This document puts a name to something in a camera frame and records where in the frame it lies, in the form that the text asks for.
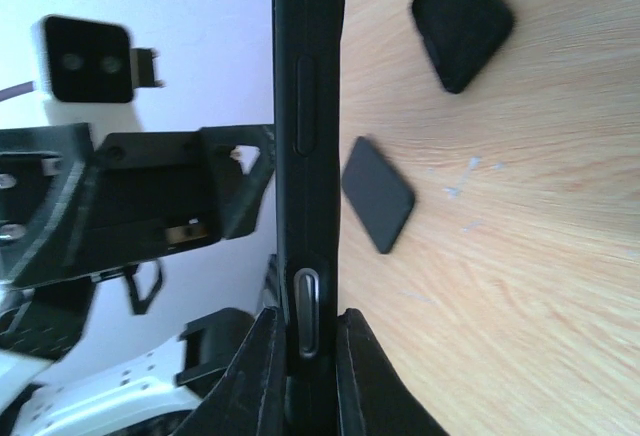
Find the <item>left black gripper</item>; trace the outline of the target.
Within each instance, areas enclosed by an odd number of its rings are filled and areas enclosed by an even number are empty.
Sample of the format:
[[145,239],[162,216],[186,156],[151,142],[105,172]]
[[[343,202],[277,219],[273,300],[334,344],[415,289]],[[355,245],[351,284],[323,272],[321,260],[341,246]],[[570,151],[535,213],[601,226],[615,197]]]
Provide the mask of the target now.
[[[232,156],[239,146],[258,150],[248,173]],[[1,245],[1,280],[20,289],[251,234],[275,133],[271,124],[113,133],[95,147],[87,124],[2,131],[2,168],[47,157],[60,161],[57,174],[19,169],[1,210],[24,229]]]

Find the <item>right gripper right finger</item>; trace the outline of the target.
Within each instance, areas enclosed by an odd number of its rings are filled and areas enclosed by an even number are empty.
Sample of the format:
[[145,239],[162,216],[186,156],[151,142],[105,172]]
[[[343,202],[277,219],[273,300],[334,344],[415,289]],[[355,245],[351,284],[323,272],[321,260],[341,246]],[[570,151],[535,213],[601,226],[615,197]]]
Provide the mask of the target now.
[[361,311],[338,318],[336,351],[341,435],[448,434],[406,388]]

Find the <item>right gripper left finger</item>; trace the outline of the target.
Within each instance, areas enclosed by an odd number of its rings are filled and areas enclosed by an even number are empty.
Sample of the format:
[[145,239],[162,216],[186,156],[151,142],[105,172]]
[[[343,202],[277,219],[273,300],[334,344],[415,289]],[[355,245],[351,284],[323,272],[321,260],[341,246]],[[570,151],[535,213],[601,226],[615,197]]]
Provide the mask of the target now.
[[177,435],[281,435],[286,331],[282,311],[262,310],[225,374]]

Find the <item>black phone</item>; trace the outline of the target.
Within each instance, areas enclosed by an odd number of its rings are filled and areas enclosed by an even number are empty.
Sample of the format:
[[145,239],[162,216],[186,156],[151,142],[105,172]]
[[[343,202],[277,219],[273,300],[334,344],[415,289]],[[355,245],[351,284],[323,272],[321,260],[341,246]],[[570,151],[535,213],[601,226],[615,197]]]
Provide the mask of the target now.
[[380,254],[389,254],[416,202],[413,188],[364,136],[355,140],[341,177],[343,192]]

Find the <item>black case with camera holes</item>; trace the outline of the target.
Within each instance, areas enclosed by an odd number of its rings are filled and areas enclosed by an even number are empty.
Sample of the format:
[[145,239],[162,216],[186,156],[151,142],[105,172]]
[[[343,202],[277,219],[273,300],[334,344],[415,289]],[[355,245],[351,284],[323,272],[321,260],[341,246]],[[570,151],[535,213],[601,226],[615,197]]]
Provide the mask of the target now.
[[[337,431],[340,44],[345,0],[272,0],[279,302],[286,324],[285,421]],[[294,277],[319,275],[319,348],[299,353]]]

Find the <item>light blue phone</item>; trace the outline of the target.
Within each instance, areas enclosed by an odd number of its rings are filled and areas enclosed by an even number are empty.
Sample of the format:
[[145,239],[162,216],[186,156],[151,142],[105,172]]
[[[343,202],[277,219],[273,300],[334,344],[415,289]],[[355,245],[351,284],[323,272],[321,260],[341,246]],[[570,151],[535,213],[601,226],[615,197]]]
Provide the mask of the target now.
[[312,358],[319,348],[319,275],[302,268],[294,277],[299,353]]

